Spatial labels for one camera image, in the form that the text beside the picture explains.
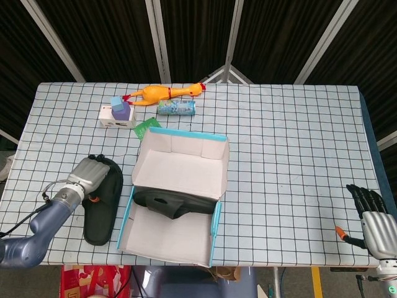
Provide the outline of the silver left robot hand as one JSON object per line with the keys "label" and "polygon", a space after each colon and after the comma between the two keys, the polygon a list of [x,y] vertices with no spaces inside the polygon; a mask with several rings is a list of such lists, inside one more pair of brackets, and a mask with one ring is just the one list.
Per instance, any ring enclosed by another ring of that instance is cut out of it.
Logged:
{"label": "silver left robot hand", "polygon": [[95,191],[110,171],[110,166],[97,160],[95,155],[83,158],[68,175],[68,184],[76,191],[81,201]]}

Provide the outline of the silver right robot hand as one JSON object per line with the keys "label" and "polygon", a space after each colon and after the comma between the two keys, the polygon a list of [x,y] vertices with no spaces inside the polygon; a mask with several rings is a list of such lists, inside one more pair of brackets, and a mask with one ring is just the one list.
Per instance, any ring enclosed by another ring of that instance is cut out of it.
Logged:
{"label": "silver right robot hand", "polygon": [[336,226],[339,238],[367,250],[377,260],[395,260],[396,220],[388,212],[382,196],[355,184],[348,184],[346,188],[352,194],[364,237],[354,238]]}

